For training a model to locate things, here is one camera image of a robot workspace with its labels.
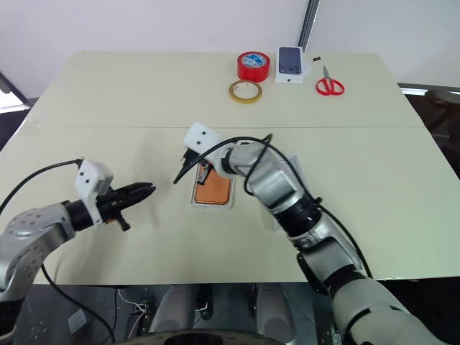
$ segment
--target scissor handle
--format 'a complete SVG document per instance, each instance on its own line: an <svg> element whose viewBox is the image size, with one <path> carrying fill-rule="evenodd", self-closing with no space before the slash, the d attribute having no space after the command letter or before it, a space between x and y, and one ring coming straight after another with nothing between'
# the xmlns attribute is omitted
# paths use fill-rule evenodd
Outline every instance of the scissor handle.
<svg viewBox="0 0 460 345"><path fill-rule="evenodd" d="M316 91L323 96L339 96L345 92L345 87L338 80L323 78L316 83Z"/></svg>

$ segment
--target smartphone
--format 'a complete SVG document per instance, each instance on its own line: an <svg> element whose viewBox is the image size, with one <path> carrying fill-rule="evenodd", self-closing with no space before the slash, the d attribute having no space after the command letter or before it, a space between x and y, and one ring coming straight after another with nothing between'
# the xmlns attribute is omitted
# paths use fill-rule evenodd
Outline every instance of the smartphone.
<svg viewBox="0 0 460 345"><path fill-rule="evenodd" d="M195 182L195 202L226 205L230 201L231 178L223 178L212 169L204 185Z"/></svg>
<svg viewBox="0 0 460 345"><path fill-rule="evenodd" d="M301 74L302 61L300 50L296 47L280 47L278 66L280 73Z"/></svg>

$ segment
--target floor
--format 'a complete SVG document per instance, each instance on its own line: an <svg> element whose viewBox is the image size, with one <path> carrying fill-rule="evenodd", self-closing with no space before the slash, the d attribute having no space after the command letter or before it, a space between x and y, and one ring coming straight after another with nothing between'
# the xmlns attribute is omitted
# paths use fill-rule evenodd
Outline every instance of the floor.
<svg viewBox="0 0 460 345"><path fill-rule="evenodd" d="M425 124L429 124L440 113L420 96L409 96L409 102L419 113ZM0 150L22 123L25 112L0 114ZM446 134L441 126L436 135ZM420 281L391 281L386 285L414 315L441 340L460 344L460 277ZM282 285L293 311L299 344L318 344L317 322L313 315L313 294L307 283L286 283ZM168 286L131 286L122 289L128 299L148 302L152 309L161 300ZM110 324L115 321L114 333L117 341L127 337L136 316L134 307L116 298L114 287L65 286L63 289L80 302L101 314ZM195 317L195 327L228 328L254 331L254 320L247 308L247 284L219 284L213 286L214 315L209 321ZM77 334L72 335L68 317L77 307L61 298L49 285L34 285L23 305L18 322L14 344L107 344L106 331L97 321L92 321Z"/></svg>

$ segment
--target gray floor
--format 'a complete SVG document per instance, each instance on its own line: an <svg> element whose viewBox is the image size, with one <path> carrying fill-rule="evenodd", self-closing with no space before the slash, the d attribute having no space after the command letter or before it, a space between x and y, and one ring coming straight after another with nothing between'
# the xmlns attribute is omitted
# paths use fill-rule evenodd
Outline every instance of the gray floor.
<svg viewBox="0 0 460 345"><path fill-rule="evenodd" d="M114 293L112 287L63 286L65 292L94 309L109 324L114 322ZM141 285L122 289L125 298L137 302L149 301L155 308L168 286ZM317 344L313 325L312 292L306 283L282 284L293 312L298 344ZM196 328L226 328L254 332L254 319L248 311L248 284L213 285L214 314L205 321L195 315ZM127 321L134 306L117 298L117 341L126 339ZM68 317L78 307L60 297L49 285L34 285L23 305L14 344L96 344L107 336L98 321L92 321L77 334L71 334Z"/></svg>

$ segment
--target robotic arm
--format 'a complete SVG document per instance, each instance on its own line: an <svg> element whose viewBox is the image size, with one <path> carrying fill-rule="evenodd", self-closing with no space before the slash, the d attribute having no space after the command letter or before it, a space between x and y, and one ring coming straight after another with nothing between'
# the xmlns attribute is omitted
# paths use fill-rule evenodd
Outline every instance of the robotic arm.
<svg viewBox="0 0 460 345"><path fill-rule="evenodd" d="M390 291L367 276L355 247L318 207L292 166L280 163L274 147L251 138L222 142L213 130L195 123L185 136L188 151L175 183L196 162L212 165L225 178L245 177L245 185L298 249L298 264L309 283L331 297L343 336L351 335L357 344L442 344Z"/></svg>
<svg viewBox="0 0 460 345"><path fill-rule="evenodd" d="M12 341L22 302L49 253L93 224L118 221L128 230L121 210L155 190L151 183L113 190L112 178L105 165L85 160L75 181L80 200L34 208L8 223L0 235L0 344Z"/></svg>

